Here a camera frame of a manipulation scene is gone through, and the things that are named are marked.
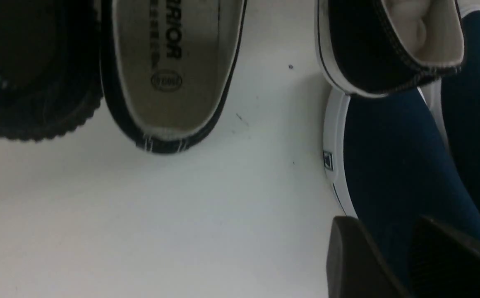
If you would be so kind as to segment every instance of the beige insole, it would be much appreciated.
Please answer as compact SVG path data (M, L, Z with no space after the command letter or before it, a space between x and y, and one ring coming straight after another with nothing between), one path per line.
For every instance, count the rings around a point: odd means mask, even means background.
M0 0L0 76L15 87L38 78L57 51L56 0Z
M464 39L454 0L384 0L405 49L424 65L462 62Z
M238 0L221 7L223 2L115 2L119 79L128 110L145 132L162 139L185 137L215 112L236 49L242 7Z

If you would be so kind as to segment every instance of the navy blue shoe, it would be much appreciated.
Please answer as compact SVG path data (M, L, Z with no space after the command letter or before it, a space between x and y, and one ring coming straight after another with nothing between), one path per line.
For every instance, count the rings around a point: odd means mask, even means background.
M384 97L463 64L456 0L316 0L315 17L318 63L347 94Z
M151 153L198 144L231 83L246 0L103 0L102 83L121 130Z
M423 88L460 177L480 211L480 6L461 10L467 61L463 71Z
M93 0L0 0L0 137L63 136L100 107Z
M404 283L410 237L420 216L480 241L480 213L418 89L373 101L333 90L324 160L344 212L365 225Z

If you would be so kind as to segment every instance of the shoe opening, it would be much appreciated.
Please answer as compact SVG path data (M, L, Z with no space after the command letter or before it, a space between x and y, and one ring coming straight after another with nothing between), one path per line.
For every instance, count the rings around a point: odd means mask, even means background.
M431 67L459 65L464 37L455 0L383 0L408 53Z

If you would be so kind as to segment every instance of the black shoe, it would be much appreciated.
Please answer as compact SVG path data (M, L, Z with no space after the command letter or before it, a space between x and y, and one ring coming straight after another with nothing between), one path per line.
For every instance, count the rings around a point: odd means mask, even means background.
M0 0L0 137L63 136L101 97L92 0Z
M218 121L240 48L246 0L103 0L102 83L138 147L176 153Z
M316 0L315 32L326 79L368 98L457 73L465 56L456 0Z
M337 216L332 221L326 275L331 298L410 296L365 226L354 217Z
M480 242L433 219L416 223L408 267L417 297L480 297Z

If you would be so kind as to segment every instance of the logo on insole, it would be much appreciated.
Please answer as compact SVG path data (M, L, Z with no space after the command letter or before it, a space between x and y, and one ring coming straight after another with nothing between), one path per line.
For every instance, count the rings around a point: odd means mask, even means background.
M166 57L173 59L181 59L181 38L183 34L181 32L181 0L166 0L166 23L168 28L166 29L166 47L168 51Z
M159 70L151 76L151 85L158 91L174 92L183 85L183 79L174 70Z

